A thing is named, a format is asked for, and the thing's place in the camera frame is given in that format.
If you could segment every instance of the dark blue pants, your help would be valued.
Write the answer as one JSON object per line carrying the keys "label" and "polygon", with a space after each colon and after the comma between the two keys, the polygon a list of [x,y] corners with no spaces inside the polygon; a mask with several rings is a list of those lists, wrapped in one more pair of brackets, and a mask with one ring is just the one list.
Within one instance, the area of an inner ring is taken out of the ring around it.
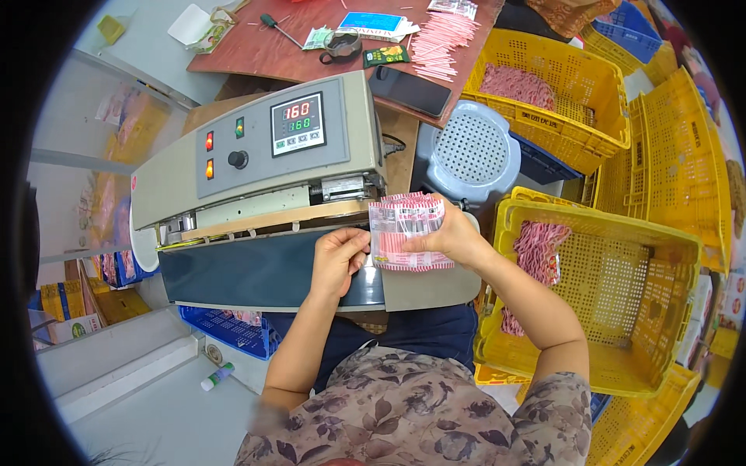
{"label": "dark blue pants", "polygon": [[[262,316],[285,338],[295,313],[264,312]],[[334,368],[370,340],[377,341],[380,346],[436,358],[453,358],[474,372],[472,345],[476,332],[477,313],[471,303],[391,312],[386,332],[380,335],[364,330],[347,318],[335,316],[313,389],[316,393],[323,391]]]}

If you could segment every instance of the green snack package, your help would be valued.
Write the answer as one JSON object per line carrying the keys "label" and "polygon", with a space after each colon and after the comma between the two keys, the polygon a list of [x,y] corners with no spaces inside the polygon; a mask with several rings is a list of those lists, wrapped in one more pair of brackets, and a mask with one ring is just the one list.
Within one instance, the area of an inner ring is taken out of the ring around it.
{"label": "green snack package", "polygon": [[403,45],[394,45],[393,47],[374,48],[363,52],[363,68],[370,68],[376,65],[387,65],[389,63],[410,61],[407,49]]}

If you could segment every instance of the black knob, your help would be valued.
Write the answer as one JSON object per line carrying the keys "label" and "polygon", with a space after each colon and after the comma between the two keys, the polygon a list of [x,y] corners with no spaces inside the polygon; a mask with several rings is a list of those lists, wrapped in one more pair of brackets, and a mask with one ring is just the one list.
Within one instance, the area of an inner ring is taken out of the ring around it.
{"label": "black knob", "polygon": [[233,151],[228,156],[228,164],[236,167],[237,169],[243,169],[248,163],[248,154],[246,151]]}

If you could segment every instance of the screwdriver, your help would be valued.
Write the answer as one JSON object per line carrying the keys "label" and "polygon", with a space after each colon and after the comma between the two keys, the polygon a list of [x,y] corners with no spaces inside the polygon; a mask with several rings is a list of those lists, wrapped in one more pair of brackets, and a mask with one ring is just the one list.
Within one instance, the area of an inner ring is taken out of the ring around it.
{"label": "screwdriver", "polygon": [[301,48],[301,50],[303,49],[303,46],[301,44],[299,44],[297,40],[293,39],[290,36],[290,34],[288,34],[287,32],[283,31],[282,29],[280,29],[278,27],[278,22],[275,21],[270,15],[268,15],[267,13],[264,13],[262,16],[259,16],[259,19],[261,19],[262,22],[264,24],[266,24],[268,28],[275,28],[275,29],[277,29],[282,34],[285,34],[285,37],[287,37],[288,39],[292,40],[293,43],[295,43],[298,47]]}

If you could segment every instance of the woman's arm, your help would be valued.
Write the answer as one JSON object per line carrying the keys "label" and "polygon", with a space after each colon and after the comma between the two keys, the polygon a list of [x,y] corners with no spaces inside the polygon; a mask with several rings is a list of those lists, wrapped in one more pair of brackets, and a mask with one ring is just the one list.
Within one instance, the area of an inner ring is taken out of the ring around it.
{"label": "woman's arm", "polygon": [[335,230],[316,242],[311,290],[269,363],[264,403],[293,410],[308,400],[339,299],[363,266],[369,243],[370,233],[357,228]]}
{"label": "woman's arm", "polygon": [[562,371],[575,372],[588,379],[588,344],[572,308],[495,251],[453,204],[445,201],[445,218],[440,230],[409,240],[404,250],[439,251],[477,272],[541,350],[535,380]]}

